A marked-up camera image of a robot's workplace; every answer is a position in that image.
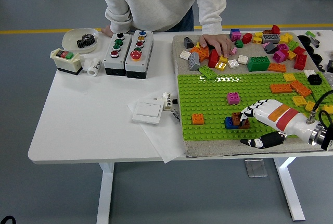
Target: jeans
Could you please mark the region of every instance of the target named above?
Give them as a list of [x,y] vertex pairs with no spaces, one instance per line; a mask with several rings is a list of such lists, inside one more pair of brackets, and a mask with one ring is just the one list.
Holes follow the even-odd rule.
[[192,7],[188,10],[183,19],[177,23],[174,27],[167,30],[169,32],[175,31],[194,31],[194,18]]

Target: paper sheet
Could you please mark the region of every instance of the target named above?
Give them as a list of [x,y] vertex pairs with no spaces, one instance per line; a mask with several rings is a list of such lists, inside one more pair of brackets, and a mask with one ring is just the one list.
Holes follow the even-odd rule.
[[[145,98],[161,98],[164,92],[170,92],[172,98],[177,98],[177,92],[175,91],[174,86],[156,91],[147,95]],[[132,113],[135,110],[136,104],[137,101],[128,104]],[[133,124],[139,124],[142,127],[164,163],[185,153],[178,104],[175,104],[171,111],[162,112],[158,125],[141,122],[133,122]]]

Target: white bowl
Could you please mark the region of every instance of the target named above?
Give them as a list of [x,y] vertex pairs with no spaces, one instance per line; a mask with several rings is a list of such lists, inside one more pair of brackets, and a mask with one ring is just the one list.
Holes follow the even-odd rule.
[[[92,34],[95,38],[95,43],[89,46],[85,46],[84,48],[79,48],[78,44],[76,43],[78,40],[82,38],[82,36],[86,34]],[[62,39],[62,47],[66,51],[70,51],[74,54],[80,53],[89,53],[93,51],[98,42],[98,31],[95,29],[73,29],[65,33]]]

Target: table leg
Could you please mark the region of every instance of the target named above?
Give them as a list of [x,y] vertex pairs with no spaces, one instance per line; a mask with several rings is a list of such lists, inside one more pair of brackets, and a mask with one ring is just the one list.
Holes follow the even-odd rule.
[[285,193],[289,210],[294,221],[305,220],[301,204],[293,186],[292,179],[288,170],[288,165],[295,160],[296,157],[274,158],[275,166],[280,177],[280,181]]
[[103,170],[100,186],[97,224],[109,224],[114,163],[100,163]]

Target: hoodie sleeve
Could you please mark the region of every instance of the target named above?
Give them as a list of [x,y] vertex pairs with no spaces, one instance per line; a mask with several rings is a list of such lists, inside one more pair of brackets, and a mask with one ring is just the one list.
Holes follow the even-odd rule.
[[129,5],[125,0],[105,0],[105,17],[110,20],[113,33],[128,32],[133,21]]
[[226,0],[197,0],[199,6],[199,22],[203,34],[222,34],[220,13],[226,7]]

